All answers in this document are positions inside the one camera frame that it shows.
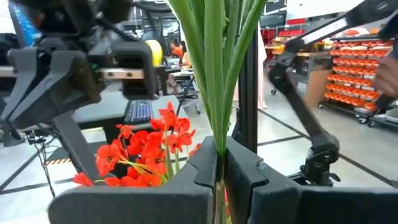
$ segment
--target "caster wheel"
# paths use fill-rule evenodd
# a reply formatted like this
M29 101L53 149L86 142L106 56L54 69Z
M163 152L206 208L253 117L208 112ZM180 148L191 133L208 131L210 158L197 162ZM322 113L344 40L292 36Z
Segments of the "caster wheel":
M371 121L371 122L369 122L368 127L369 127L369 128L373 128L374 125L375 125L374 121Z
M358 121L360 124L364 124L366 123L366 118L359 118Z

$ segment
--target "gray floor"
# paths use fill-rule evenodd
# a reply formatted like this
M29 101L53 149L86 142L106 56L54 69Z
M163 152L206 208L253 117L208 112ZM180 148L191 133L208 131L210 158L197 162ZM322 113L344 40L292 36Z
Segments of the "gray floor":
M266 101L269 109L265 110L265 114L258 113L258 143L262 145L258 147L258 154L264 158L266 163L282 174L293 174L303 164L310 147L310 141L305 138L298 138L273 143L278 139L296 137L299 133L306 134L306 131L279 93L272 96L267 91ZM205 136L211 134L204 110L202 109L201 115L197 115L195 107L191 106L186 108L186 112L190 117L192 127L197 130L194 143L199 143ZM353 118L325 109L315 109L314 113L324 128L338 137L342 155L387 177L387 179L398 180L398 162L396 162L398 161L396 147L398 139L396 133L381 128L363 126ZM235 121L236 118L233 115L231 118L233 125ZM104 140L102 131L84 131L84 135L88 142ZM57 146L59 143L54 142L52 145ZM49 154L55 148L48 147ZM35 152L36 149L28 144L9 148L0 145L0 168L2 170L0 172L0 184L19 170ZM340 183L336 183L337 187L391 188L383 181L358 168L360 165L354 166L349 163L347 161L349 159L340 159L332 165L331 170L342 179ZM69 182L75 173L71 164L49 166L49 173L52 182L54 182L53 187L56 194L76 186ZM36 158L0 192L0 208L2 211L0 222L44 213L52 199L49 188L45 183L46 178L40 166L40 161Z

